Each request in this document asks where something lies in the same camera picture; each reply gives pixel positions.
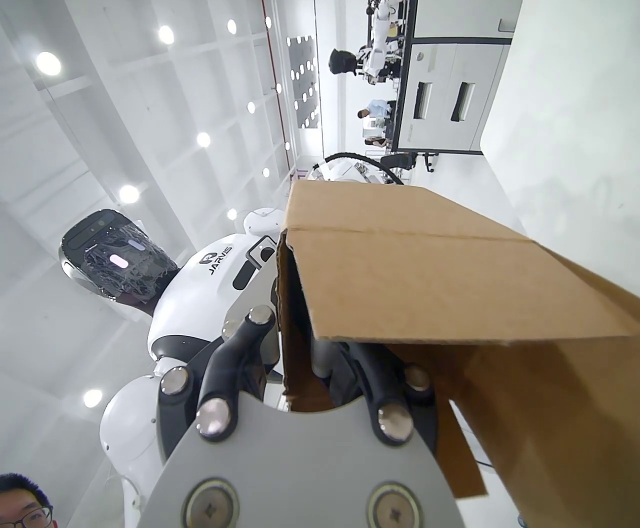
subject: black hair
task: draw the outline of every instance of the black hair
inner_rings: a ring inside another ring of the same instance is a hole
[[[12,492],[13,490],[25,490],[32,494],[41,506],[51,507],[47,496],[32,480],[18,473],[0,475],[0,493]]]

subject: cabinet handle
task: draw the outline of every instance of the cabinet handle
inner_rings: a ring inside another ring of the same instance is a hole
[[[451,114],[451,120],[459,123],[464,121],[467,117],[467,111],[471,104],[471,96],[474,94],[475,83],[460,83],[460,89],[458,90],[458,98],[456,104],[453,107],[453,113]]]
[[[415,94],[415,106],[413,107],[413,119],[426,119],[431,99],[431,86],[433,83],[418,83]]]

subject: man with glasses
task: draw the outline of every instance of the man with glasses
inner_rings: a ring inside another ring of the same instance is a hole
[[[0,528],[58,528],[49,499],[27,477],[0,475]]]

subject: cardboard box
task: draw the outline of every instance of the cardboard box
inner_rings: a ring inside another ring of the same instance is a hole
[[[291,410],[331,408],[305,333],[384,342],[440,401],[437,460],[482,480],[456,402],[534,528],[640,525],[640,300],[426,189],[294,184],[278,247]]]

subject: taped visor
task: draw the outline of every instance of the taped visor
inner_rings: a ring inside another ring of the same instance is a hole
[[[81,271],[100,294],[123,304],[160,295],[178,266],[134,224],[109,227],[83,255]]]

